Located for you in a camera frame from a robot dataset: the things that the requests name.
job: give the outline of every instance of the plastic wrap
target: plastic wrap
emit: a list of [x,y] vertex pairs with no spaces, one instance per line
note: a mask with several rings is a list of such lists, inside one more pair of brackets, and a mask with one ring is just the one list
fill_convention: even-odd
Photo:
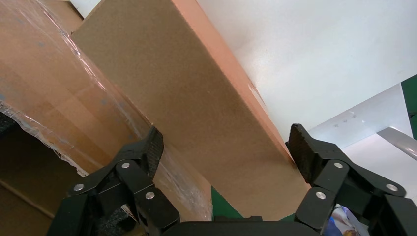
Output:
[[[0,0],[0,42],[1,112],[80,174],[103,167],[123,144],[147,134],[149,122],[40,2]],[[206,183],[176,158],[166,148],[155,183],[189,211],[186,220],[211,220]]]

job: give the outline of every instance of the metal rivet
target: metal rivet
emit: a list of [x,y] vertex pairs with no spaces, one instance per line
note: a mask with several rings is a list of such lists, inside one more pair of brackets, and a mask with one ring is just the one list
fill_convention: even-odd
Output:
[[83,188],[84,188],[84,185],[80,183],[74,186],[74,191],[80,191]]
[[337,168],[343,168],[343,165],[340,164],[339,162],[335,162],[334,166]]
[[123,164],[121,165],[121,167],[122,167],[122,168],[125,168],[125,169],[126,169],[127,167],[129,167],[129,166],[130,166],[130,164],[129,164],[129,163],[127,163],[127,162],[126,162],[126,163],[123,163]]
[[325,195],[324,193],[322,193],[322,192],[317,192],[317,193],[316,193],[316,196],[317,196],[318,198],[320,198],[320,199],[325,199],[325,198],[326,198],[326,195]]
[[387,184],[387,188],[388,188],[388,189],[390,189],[390,190],[392,190],[392,191],[394,191],[394,192],[398,191],[398,188],[397,188],[397,187],[395,187],[395,186],[394,186],[394,185],[392,185],[392,184]]
[[145,195],[146,199],[152,199],[155,197],[155,194],[153,192],[147,192]]

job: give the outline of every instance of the blue mark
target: blue mark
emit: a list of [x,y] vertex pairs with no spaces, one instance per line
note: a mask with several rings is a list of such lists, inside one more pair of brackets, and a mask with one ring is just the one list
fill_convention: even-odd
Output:
[[19,22],[20,24],[23,24],[24,21],[22,21],[21,19],[19,19],[19,17],[16,17],[16,21]]

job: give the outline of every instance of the brown cardboard box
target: brown cardboard box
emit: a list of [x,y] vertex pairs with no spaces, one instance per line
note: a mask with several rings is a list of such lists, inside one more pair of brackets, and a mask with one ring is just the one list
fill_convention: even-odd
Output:
[[294,213],[307,186],[195,0],[103,0],[72,39],[243,216]]
[[62,28],[72,34],[83,22],[83,17],[69,1],[62,0],[41,0],[60,23]]
[[0,139],[0,185],[54,217],[68,188],[82,177],[42,142],[16,127]]
[[52,219],[0,186],[0,232],[5,236],[44,236]]
[[[0,0],[0,111],[86,175],[107,165],[124,144],[143,138],[150,124],[78,50],[55,16],[34,0]],[[175,150],[165,150],[157,187],[183,220],[210,220],[211,185],[182,164]],[[39,163],[31,161],[25,168],[36,175]],[[195,201],[187,201],[190,195]]]

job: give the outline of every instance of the green panel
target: green panel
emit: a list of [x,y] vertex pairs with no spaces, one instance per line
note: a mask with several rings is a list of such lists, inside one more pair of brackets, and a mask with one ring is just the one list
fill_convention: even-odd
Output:
[[289,215],[285,218],[280,219],[280,221],[294,221],[295,217],[296,217],[296,215],[292,214],[292,215]]
[[211,187],[211,201],[213,202],[213,217],[243,218],[213,186]]
[[417,140],[417,75],[403,81],[401,87],[408,115],[412,117],[410,118],[410,125],[413,138]]
[[411,130],[413,131],[413,137],[417,140],[417,116],[413,116],[410,119]]
[[417,75],[403,81],[401,87],[403,88],[407,111],[409,113],[417,112]]

